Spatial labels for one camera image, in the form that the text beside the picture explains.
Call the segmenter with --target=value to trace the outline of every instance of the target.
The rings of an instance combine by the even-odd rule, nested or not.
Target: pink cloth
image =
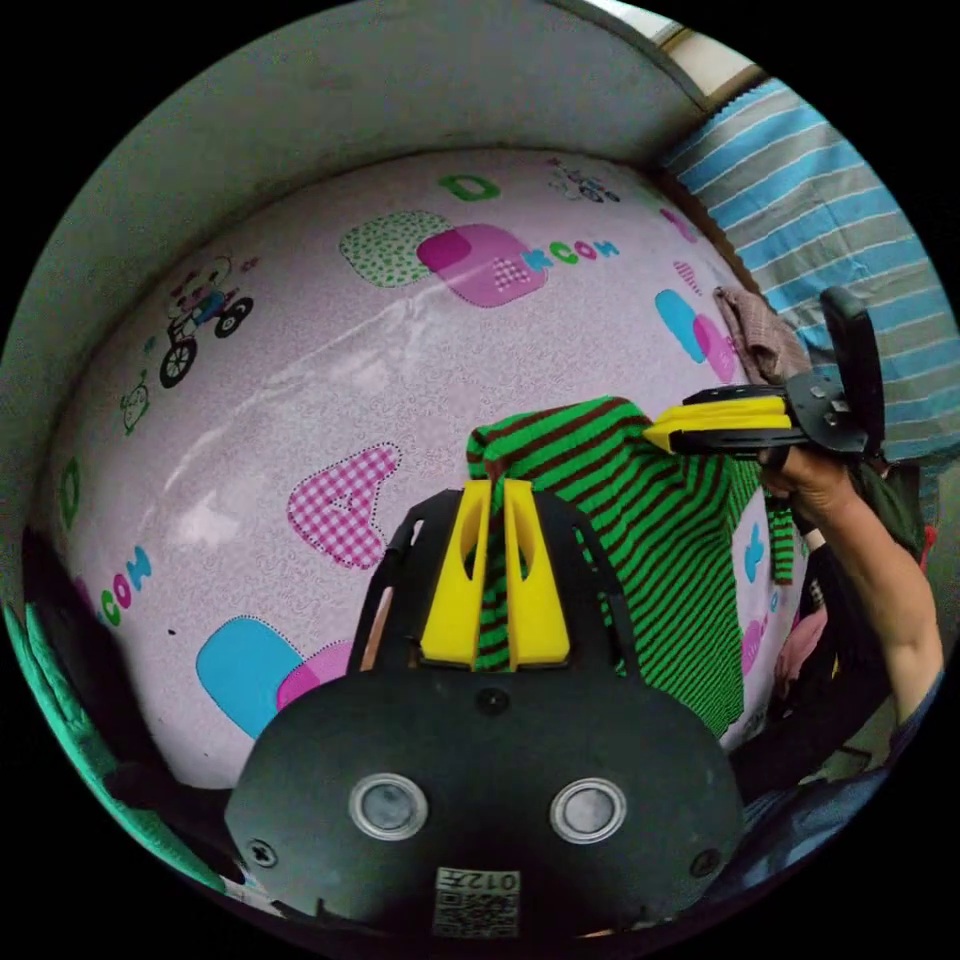
[[[816,649],[826,625],[827,608],[821,607],[810,616],[804,617],[790,631],[773,671],[777,693],[781,697],[786,696],[790,684],[800,676],[800,668]]]
[[[713,297],[751,383],[784,383],[810,370],[803,344],[763,297],[734,287],[717,287]]]

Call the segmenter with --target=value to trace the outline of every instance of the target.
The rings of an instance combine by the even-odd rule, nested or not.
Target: blue and pink shapes
[[[429,237],[417,257],[462,300],[476,307],[502,307],[539,290],[545,270],[531,270],[522,240],[500,227],[474,223]]]
[[[680,346],[690,354],[694,363],[703,363],[707,356],[694,332],[697,313],[675,290],[662,290],[654,299],[660,319],[667,329],[680,341]]]
[[[661,290],[654,298],[660,319],[680,341],[694,363],[708,362],[723,383],[730,383],[737,369],[737,355],[729,337],[704,313],[697,313],[675,290]]]
[[[217,706],[256,739],[277,715],[283,682],[303,658],[271,626],[236,617],[217,630],[197,654],[197,678]]]
[[[309,693],[331,680],[339,680],[347,672],[350,662],[350,650],[353,643],[344,640],[332,646],[324,647],[297,667],[293,673],[280,684],[277,691],[277,710],[289,706],[298,697]]]
[[[743,569],[747,579],[753,583],[757,579],[757,567],[763,559],[763,541],[760,539],[760,525],[755,523],[750,533],[750,542],[743,551]]]
[[[677,232],[681,237],[683,237],[684,240],[687,241],[687,243],[697,242],[697,237],[693,232],[693,228],[678,214],[674,213],[672,210],[668,210],[666,207],[661,207],[660,215],[666,220],[669,220],[677,228]]]

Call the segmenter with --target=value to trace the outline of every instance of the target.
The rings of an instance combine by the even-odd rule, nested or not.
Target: person
[[[815,530],[812,550],[828,544],[850,579],[879,639],[890,677],[897,729],[884,766],[850,780],[817,780],[760,797],[744,810],[746,832],[733,859],[700,903],[716,903],[769,879],[835,836],[874,795],[916,733],[943,677],[943,644],[926,577],[858,496],[846,466],[792,447],[779,470],[759,456],[761,477],[789,498]]]

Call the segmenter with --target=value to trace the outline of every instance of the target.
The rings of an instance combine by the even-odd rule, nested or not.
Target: tricycle illustration
[[[570,170],[557,159],[550,160],[549,163],[555,168],[550,177],[550,186],[561,191],[568,200],[579,200],[583,196],[594,203],[603,203],[604,198],[614,203],[620,202],[620,198],[612,190],[608,190],[596,177],[588,177],[580,170]],[[579,192],[575,192],[570,184],[573,184]]]
[[[229,257],[216,257],[202,270],[191,270],[171,292],[167,316],[170,349],[160,364],[160,383],[175,387],[190,371],[197,358],[196,332],[216,320],[214,336],[221,340],[235,333],[253,309],[250,297],[234,299],[237,288],[224,293],[221,287],[231,272]]]

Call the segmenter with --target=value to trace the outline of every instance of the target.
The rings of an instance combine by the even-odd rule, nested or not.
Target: blue striped fabric
[[[662,165],[723,229],[815,369],[836,370],[818,306],[844,286],[870,309],[886,400],[886,454],[919,460],[928,522],[937,477],[960,458],[960,331],[923,244],[854,147],[770,80],[709,120]]]

